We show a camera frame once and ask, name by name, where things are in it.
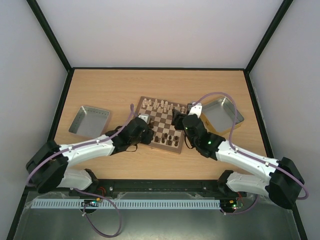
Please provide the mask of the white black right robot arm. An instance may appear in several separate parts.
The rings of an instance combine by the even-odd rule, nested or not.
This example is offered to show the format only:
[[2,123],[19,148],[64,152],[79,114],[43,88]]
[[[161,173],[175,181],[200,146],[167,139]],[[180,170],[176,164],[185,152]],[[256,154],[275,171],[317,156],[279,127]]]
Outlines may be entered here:
[[224,196],[233,192],[265,196],[279,207],[291,210],[305,183],[295,163],[287,157],[277,160],[254,154],[207,131],[200,119],[200,108],[193,106],[188,113],[173,109],[171,124],[176,130],[184,131],[191,147],[203,157],[235,165],[249,173],[224,171],[218,179],[218,191]]

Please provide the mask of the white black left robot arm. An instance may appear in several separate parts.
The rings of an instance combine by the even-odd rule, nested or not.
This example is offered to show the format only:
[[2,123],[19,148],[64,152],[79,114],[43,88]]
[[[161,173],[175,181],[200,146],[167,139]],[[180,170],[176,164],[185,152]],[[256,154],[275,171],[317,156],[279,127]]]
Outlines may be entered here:
[[118,126],[115,130],[75,144],[46,142],[27,162],[26,185],[35,187],[39,193],[55,188],[76,188],[92,191],[98,180],[89,169],[76,170],[72,167],[87,160],[112,156],[127,151],[131,146],[148,145],[153,139],[150,116],[141,114]]

